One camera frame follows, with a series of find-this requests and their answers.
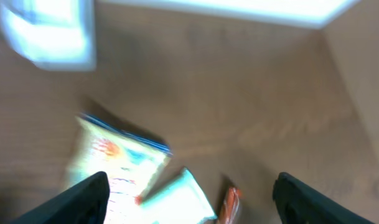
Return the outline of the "light green wet wipes pack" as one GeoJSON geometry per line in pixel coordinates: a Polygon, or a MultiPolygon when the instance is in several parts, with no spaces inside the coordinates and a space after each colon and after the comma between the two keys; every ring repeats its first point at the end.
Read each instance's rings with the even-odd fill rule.
{"type": "Polygon", "coordinates": [[[199,224],[217,218],[206,194],[187,168],[141,204],[143,223],[199,224]]]}

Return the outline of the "yellow snack bag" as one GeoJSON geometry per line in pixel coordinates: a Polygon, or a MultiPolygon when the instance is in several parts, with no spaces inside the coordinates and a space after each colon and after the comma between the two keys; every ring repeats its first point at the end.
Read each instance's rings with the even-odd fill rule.
{"type": "Polygon", "coordinates": [[[67,168],[66,187],[106,172],[110,196],[105,223],[134,223],[139,216],[138,203],[170,161],[169,147],[89,114],[78,116],[77,121],[80,132],[67,168]]]}

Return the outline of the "orange snack bar wrapper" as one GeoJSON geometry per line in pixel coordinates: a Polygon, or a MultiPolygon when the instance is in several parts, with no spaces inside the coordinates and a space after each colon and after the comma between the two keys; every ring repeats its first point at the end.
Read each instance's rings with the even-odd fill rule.
{"type": "Polygon", "coordinates": [[[229,187],[222,202],[216,224],[238,223],[241,208],[241,191],[236,187],[229,187]]]}

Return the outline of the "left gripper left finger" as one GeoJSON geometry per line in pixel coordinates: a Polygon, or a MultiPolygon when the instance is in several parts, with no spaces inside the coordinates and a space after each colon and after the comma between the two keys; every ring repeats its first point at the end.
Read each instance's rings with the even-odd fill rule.
{"type": "Polygon", "coordinates": [[[103,224],[110,196],[106,172],[91,175],[12,224],[103,224]]]}

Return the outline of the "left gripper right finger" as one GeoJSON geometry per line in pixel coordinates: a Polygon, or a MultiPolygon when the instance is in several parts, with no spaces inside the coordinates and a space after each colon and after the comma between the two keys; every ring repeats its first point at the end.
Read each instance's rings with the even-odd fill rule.
{"type": "Polygon", "coordinates": [[[286,224],[370,223],[287,172],[281,172],[275,180],[273,200],[281,221],[286,224]]]}

